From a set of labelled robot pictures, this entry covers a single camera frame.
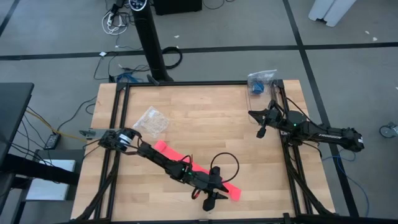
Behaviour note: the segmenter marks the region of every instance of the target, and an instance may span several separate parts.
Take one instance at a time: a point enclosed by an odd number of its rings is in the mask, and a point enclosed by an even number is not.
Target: wooden table
[[[307,112],[300,82],[284,80],[284,84],[287,96]],[[92,128],[109,128],[115,88],[115,84],[100,86]],[[120,121],[123,96],[121,93],[116,124]],[[249,108],[263,110],[269,102],[267,97],[248,97],[246,85],[132,87],[125,127],[132,127],[148,107],[154,106],[170,123],[157,139],[148,134],[144,134],[143,139],[152,145],[162,139],[182,154],[193,154],[195,162],[206,168],[217,153],[233,153],[241,167],[231,183],[239,187],[242,194],[238,202],[219,200],[214,210],[204,212],[201,206],[205,194],[192,200],[193,187],[170,179],[163,169],[146,159],[122,155],[112,220],[275,218],[285,212],[293,217],[279,133],[268,128],[263,139],[256,138],[259,126],[248,116]],[[300,146],[300,153],[309,188],[334,212],[319,153],[308,146]],[[72,218],[79,216],[96,193],[103,158],[104,149],[99,148],[85,159]],[[221,167],[224,178],[236,171],[235,161],[228,156],[220,156],[216,164]],[[305,211],[300,190],[298,194]],[[103,217],[107,202],[108,193],[104,196]]]

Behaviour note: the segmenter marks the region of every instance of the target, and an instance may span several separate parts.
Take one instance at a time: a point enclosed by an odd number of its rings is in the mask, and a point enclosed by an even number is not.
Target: red object
[[[167,158],[175,160],[175,161],[179,161],[180,159],[182,159],[184,157],[184,155],[178,153],[171,147],[168,147],[168,145],[164,141],[158,141],[156,143],[156,145],[154,146],[154,148],[156,150],[158,150],[160,153],[162,153],[164,156],[166,156]],[[194,163],[193,161],[192,161],[192,170],[202,171],[202,172],[209,174],[208,170],[202,168],[201,166]],[[241,192],[242,192],[241,189],[235,187],[234,185],[232,185],[230,183],[224,183],[224,186],[229,190],[228,194],[231,196],[232,200],[238,201],[240,199]]]

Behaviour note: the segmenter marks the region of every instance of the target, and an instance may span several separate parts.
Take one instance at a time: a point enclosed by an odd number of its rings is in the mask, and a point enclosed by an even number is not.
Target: plastic bag
[[[167,119],[161,112],[157,111],[153,106],[150,106],[132,128],[143,129],[153,138],[157,138],[168,125],[169,119]]]
[[[261,93],[268,92],[269,86],[274,79],[275,70],[268,70],[256,72],[248,75],[248,87],[250,94],[260,95]]]

